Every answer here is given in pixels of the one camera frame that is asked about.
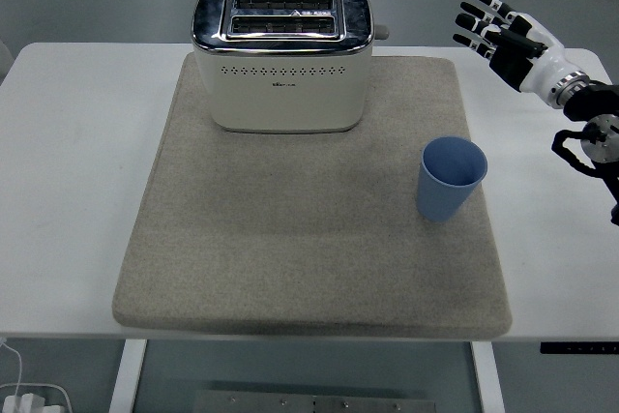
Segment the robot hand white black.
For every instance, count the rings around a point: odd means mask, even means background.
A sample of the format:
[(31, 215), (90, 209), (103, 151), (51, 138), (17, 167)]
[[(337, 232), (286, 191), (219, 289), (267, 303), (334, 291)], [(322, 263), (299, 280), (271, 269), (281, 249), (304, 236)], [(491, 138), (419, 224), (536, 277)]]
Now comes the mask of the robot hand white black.
[(562, 43), (533, 16), (502, 0), (476, 1), (460, 4), (456, 25), (465, 33), (453, 39), (486, 59), (511, 88), (560, 109), (590, 84), (588, 74), (566, 58)]

